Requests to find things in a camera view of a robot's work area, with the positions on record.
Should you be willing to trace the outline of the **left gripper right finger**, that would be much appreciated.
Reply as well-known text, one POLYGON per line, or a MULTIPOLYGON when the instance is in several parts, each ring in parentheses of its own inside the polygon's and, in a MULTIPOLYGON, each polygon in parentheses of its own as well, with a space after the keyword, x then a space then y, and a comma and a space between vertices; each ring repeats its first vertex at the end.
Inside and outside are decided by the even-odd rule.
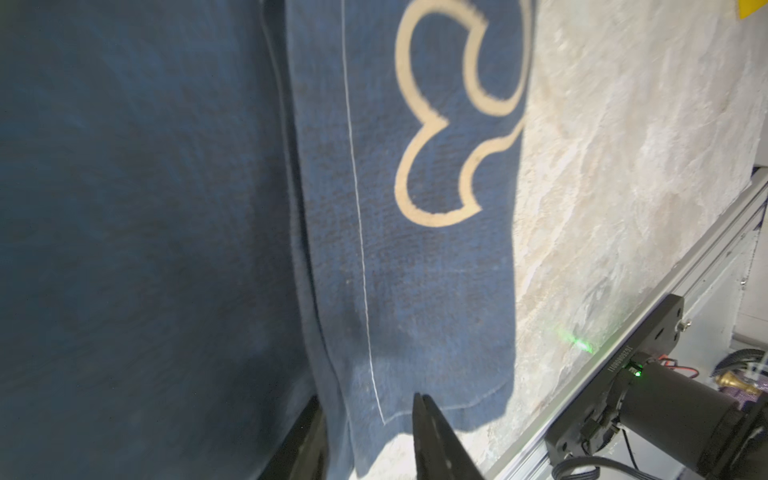
POLYGON ((418 480, 484 479, 431 396, 414 395, 412 430, 418 480))

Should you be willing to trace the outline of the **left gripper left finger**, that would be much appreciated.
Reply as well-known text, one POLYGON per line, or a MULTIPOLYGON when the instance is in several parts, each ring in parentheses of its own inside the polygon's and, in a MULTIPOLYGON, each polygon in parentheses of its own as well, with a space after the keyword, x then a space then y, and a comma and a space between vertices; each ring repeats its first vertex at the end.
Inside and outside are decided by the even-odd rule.
POLYGON ((327 426, 313 396, 267 463, 259 480, 324 480, 327 478, 327 426))

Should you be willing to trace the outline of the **blue patterned pillowcase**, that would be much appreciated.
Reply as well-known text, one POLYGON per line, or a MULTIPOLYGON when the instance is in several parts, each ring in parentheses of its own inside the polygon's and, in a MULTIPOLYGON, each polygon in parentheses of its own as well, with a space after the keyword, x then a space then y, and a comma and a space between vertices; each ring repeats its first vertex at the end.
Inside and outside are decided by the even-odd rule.
POLYGON ((5 1, 1 475, 366 474, 508 409, 532 1, 5 1))

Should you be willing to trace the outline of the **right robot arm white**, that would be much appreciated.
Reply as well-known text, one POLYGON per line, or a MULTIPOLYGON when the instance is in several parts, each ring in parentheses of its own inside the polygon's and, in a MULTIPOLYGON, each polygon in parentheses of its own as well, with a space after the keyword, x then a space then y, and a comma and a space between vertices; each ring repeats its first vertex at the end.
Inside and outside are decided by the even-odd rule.
POLYGON ((705 479, 766 478, 766 393, 740 404, 669 365, 683 313, 683 297, 667 295, 551 424, 553 478, 648 478, 598 454, 623 427, 705 479))

